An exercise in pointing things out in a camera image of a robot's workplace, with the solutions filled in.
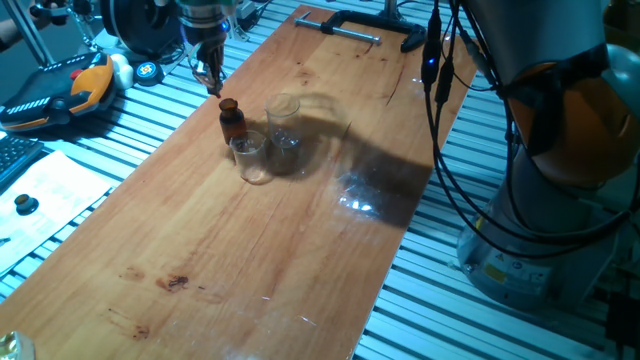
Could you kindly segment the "person hand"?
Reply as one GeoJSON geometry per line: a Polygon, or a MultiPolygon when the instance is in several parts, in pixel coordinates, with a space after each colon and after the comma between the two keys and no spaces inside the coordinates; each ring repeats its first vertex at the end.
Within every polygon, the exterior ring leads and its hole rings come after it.
{"type": "Polygon", "coordinates": [[[29,7],[30,15],[37,24],[65,25],[68,19],[67,0],[35,0],[29,7]]]}

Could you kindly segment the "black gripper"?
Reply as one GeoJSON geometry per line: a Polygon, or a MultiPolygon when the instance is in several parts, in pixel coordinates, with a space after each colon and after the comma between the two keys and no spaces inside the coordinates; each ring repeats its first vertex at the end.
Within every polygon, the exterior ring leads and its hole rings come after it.
{"type": "Polygon", "coordinates": [[[213,27],[207,28],[181,26],[184,41],[194,48],[192,51],[192,75],[206,87],[209,94],[214,96],[220,95],[226,78],[222,65],[224,62],[224,42],[229,28],[227,20],[222,20],[213,27]],[[209,58],[209,65],[199,58],[209,58]]]}

